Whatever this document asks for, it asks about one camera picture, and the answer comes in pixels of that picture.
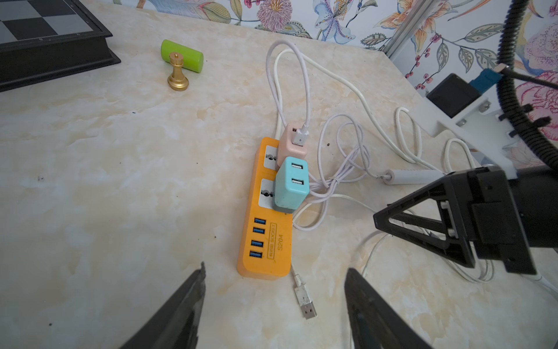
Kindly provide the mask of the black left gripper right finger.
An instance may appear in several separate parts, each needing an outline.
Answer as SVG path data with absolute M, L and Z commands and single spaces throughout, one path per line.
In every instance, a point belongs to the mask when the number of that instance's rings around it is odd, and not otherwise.
M 429 348 L 354 268 L 344 282 L 355 348 Z

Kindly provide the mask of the pink usb wall charger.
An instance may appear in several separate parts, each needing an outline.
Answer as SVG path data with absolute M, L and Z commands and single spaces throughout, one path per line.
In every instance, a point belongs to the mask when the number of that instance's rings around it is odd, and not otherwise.
M 307 144 L 297 145 L 293 143 L 296 135 L 296 130 L 302 127 L 302 122 L 293 122 L 287 124 L 286 129 L 283 131 L 283 135 L 279 140 L 277 159 L 276 159 L 276 170 L 279 170 L 283 164 L 286 157 L 294 157 L 297 159 L 305 160 L 308 153 Z

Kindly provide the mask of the orange power strip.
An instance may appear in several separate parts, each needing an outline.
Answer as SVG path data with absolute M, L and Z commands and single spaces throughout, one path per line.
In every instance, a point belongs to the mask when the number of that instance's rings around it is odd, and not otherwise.
M 292 215 L 273 209 L 278 145 L 263 138 L 255 155 L 237 262 L 242 277 L 276 280 L 291 271 Z

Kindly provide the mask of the white electric toothbrush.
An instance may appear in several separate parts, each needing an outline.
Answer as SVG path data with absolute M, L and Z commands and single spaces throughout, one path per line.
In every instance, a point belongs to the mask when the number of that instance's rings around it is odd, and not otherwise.
M 389 186 L 426 185 L 442 178 L 437 170 L 387 170 L 381 179 Z

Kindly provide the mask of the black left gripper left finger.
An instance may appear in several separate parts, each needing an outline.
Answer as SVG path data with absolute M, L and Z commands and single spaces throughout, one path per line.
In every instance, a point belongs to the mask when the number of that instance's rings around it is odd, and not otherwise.
M 195 348 L 206 294 L 201 264 L 123 348 Z

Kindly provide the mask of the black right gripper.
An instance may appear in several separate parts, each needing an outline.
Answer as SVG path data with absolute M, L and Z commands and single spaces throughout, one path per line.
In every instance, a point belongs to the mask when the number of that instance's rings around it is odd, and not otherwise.
M 483 167 L 453 172 L 373 215 L 376 228 L 458 265 L 499 260 L 509 273 L 537 274 L 531 248 L 557 247 L 557 171 Z

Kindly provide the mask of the teal usb wall charger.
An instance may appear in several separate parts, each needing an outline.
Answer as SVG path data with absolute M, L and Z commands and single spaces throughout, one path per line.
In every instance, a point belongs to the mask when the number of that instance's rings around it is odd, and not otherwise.
M 299 209 L 309 194 L 307 162 L 292 156 L 286 157 L 276 174 L 273 209 L 291 214 Z

